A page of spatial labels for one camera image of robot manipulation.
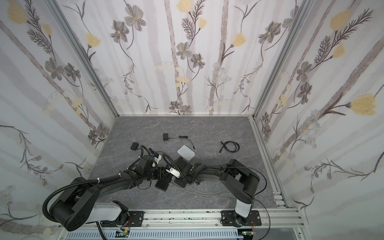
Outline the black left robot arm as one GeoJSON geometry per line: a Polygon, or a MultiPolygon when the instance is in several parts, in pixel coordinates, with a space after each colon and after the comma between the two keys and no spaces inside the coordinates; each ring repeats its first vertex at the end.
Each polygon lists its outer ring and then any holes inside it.
{"type": "Polygon", "coordinates": [[[124,171],[101,179],[74,179],[50,194],[43,202],[43,215],[74,231],[89,223],[99,198],[138,187],[144,181],[164,179],[171,169],[169,159],[141,146],[141,155],[124,171]]]}

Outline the black network switch box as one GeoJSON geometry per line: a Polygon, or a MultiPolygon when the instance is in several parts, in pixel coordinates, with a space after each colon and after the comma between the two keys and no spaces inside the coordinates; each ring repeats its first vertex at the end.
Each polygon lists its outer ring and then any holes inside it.
{"type": "Polygon", "coordinates": [[[166,192],[168,187],[169,187],[170,182],[173,179],[173,177],[174,176],[172,174],[166,173],[163,177],[158,179],[158,181],[157,181],[157,183],[155,185],[155,188],[158,189],[158,190],[161,190],[163,192],[166,192]]]}

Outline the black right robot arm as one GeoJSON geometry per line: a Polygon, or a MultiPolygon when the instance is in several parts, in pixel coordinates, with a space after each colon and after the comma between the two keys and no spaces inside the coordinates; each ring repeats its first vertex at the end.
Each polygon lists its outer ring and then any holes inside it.
{"type": "Polygon", "coordinates": [[[192,165],[179,157],[176,160],[176,169],[180,172],[180,177],[175,182],[181,188],[187,184],[220,182],[236,198],[232,215],[222,219],[224,226],[238,228],[255,224],[250,215],[256,195],[263,192],[258,191],[262,173],[246,167],[235,159],[223,165],[209,166],[201,163],[192,165]]]}

